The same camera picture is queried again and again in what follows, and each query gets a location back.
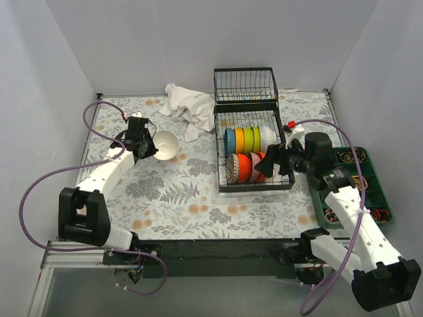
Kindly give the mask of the white ceramic bowl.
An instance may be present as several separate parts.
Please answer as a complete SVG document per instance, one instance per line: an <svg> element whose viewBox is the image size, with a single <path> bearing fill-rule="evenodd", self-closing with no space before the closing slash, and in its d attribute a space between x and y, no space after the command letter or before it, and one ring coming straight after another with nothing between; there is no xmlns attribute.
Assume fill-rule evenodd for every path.
<svg viewBox="0 0 423 317"><path fill-rule="evenodd" d="M258 126L260 132L260 150L266 152L269 145L277 144L276 132L267 125Z"/></svg>
<svg viewBox="0 0 423 317"><path fill-rule="evenodd" d="M171 160L179 151L179 140L171 131L161 130L156 132L153 143L157 149L153 157L157 160Z"/></svg>

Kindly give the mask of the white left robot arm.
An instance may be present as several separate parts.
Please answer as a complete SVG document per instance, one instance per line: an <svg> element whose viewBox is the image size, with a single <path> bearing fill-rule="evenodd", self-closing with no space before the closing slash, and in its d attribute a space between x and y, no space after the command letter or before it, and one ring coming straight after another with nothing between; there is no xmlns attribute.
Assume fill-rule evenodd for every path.
<svg viewBox="0 0 423 317"><path fill-rule="evenodd" d="M134 233L111 224L106 202L122 176L158 149L149 132L150 121L136 112L128 119L128 128L119 133L106 154L106 163L96 167L75 188L59 194L58 235L64 240L91 246L118 249L119 258L134 264L140 247Z"/></svg>

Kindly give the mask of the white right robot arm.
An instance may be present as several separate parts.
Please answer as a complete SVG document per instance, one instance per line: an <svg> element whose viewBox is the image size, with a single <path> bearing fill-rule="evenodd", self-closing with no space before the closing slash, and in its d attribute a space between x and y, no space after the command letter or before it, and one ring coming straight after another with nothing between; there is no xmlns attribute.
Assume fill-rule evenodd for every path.
<svg viewBox="0 0 423 317"><path fill-rule="evenodd" d="M255 168L269 177L276 164L282 176L305 174L351 238L344 247L325 229L307 230L301 233L300 257L310 263L321 259L331 266L335 276L330 284L343 277L368 312L410 300L422 270L416 260L404 259L381 232L349 172L336 165L329 136L308 133L301 144L290 135L288 143L269 145Z"/></svg>

